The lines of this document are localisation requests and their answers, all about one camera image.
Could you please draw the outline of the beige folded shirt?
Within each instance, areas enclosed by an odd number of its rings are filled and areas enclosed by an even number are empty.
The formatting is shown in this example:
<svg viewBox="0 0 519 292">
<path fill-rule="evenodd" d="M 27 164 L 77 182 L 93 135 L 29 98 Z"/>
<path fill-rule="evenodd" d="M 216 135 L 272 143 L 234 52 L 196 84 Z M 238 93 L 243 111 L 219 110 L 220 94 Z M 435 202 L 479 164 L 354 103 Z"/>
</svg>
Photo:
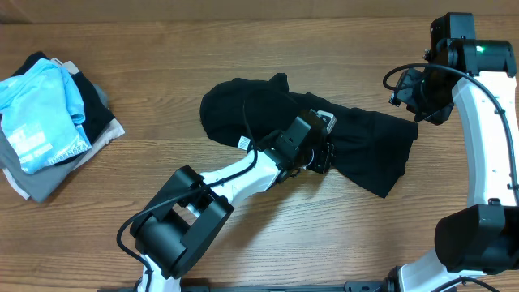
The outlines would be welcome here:
<svg viewBox="0 0 519 292">
<path fill-rule="evenodd" d="M 52 192 L 65 180 L 68 174 L 93 158 L 112 140 L 125 134 L 119 121 L 114 118 L 93 143 L 92 148 L 65 165 L 54 165 L 44 168 L 35 174 L 26 174 L 20 167 L 18 158 L 8 158 L 7 148 L 1 152 L 1 170 L 11 187 L 26 200 L 32 198 L 36 202 L 45 201 Z"/>
</svg>

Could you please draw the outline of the black t-shirt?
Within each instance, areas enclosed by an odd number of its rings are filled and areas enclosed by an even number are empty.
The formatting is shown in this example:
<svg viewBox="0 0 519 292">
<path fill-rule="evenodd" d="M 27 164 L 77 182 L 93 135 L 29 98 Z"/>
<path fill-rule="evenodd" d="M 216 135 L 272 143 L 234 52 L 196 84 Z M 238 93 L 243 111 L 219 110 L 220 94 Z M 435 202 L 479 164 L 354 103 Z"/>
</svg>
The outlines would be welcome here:
<svg viewBox="0 0 519 292">
<path fill-rule="evenodd" d="M 242 137 L 260 144 L 276 130 L 287 130 L 308 110 L 333 114 L 329 135 L 332 167 L 353 183 L 384 198 L 404 175 L 418 124 L 376 111 L 347 108 L 313 93 L 291 92 L 286 74 L 269 80 L 235 78 L 216 85 L 201 101 L 199 116 L 207 137 L 238 146 Z"/>
</svg>

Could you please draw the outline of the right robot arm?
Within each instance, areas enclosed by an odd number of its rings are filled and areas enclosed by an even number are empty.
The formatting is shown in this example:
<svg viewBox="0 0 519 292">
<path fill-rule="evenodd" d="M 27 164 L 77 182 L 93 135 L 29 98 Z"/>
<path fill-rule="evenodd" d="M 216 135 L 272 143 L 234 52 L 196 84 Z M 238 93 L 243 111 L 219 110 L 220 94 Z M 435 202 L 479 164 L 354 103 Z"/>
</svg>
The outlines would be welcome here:
<svg viewBox="0 0 519 292">
<path fill-rule="evenodd" d="M 434 247 L 394 268 L 382 291 L 453 291 L 460 283 L 518 267 L 517 64 L 507 41 L 479 40 L 470 13 L 449 12 L 430 26 L 423 62 L 396 68 L 390 102 L 415 122 L 461 119 L 469 190 L 465 209 L 441 219 Z"/>
</svg>

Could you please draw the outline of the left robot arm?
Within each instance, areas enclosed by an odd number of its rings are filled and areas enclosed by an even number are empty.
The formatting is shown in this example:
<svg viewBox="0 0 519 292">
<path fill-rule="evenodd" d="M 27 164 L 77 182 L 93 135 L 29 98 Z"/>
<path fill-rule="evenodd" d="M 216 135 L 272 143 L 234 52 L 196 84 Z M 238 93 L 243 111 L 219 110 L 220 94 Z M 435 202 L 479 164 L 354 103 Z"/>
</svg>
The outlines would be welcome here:
<svg viewBox="0 0 519 292">
<path fill-rule="evenodd" d="M 213 172 L 176 170 L 142 213 L 131 222 L 143 276 L 137 291 L 174 291 L 211 245 L 234 208 L 302 169 L 324 173 L 333 146 L 336 117 L 313 109 L 301 112 L 285 131 L 249 143 L 240 161 Z"/>
</svg>

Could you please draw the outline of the black folded shirt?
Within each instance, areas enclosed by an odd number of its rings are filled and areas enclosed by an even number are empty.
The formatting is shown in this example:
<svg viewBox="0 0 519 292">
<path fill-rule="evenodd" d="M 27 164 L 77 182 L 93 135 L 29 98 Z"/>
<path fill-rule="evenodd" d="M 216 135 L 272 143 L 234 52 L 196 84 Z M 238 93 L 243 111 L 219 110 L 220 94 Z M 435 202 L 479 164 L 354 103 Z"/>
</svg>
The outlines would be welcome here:
<svg viewBox="0 0 519 292">
<path fill-rule="evenodd" d="M 42 52 L 2 82 L 1 113 L 2 132 L 19 153 L 86 151 L 114 119 L 81 72 L 71 74 Z"/>
</svg>

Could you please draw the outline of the grey folded shirt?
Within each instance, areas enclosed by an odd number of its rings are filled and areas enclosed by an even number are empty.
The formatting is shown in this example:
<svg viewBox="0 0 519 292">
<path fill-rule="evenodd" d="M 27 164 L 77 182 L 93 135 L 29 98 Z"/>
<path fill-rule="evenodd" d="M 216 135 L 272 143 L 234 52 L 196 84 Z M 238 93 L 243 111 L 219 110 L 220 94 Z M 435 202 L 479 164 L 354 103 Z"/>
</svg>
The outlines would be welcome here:
<svg viewBox="0 0 519 292">
<path fill-rule="evenodd" d="M 31 197 L 40 203 L 45 201 L 71 171 L 90 160 L 111 140 L 125 133 L 107 107 L 108 97 L 106 94 L 84 77 L 79 78 L 78 81 L 81 94 L 88 95 L 88 100 L 85 102 L 86 122 L 92 118 L 98 118 L 99 120 L 103 118 L 104 122 L 107 122 L 94 141 L 92 148 L 87 152 L 80 154 L 66 164 L 52 165 L 37 171 L 35 174 L 27 174 L 21 170 L 19 157 L 8 142 L 3 130 L 1 130 L 1 169 L 13 189 L 25 198 Z"/>
</svg>

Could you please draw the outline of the light blue folded shirt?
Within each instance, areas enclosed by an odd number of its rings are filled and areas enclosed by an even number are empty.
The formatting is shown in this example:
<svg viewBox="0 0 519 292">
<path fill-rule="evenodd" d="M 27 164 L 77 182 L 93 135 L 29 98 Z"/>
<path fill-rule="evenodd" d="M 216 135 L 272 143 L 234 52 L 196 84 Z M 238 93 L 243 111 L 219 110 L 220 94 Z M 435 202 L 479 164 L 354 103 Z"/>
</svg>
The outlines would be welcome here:
<svg viewBox="0 0 519 292">
<path fill-rule="evenodd" d="M 1 128 L 27 174 L 91 149 L 85 108 L 68 70 L 39 59 L 1 82 Z"/>
</svg>

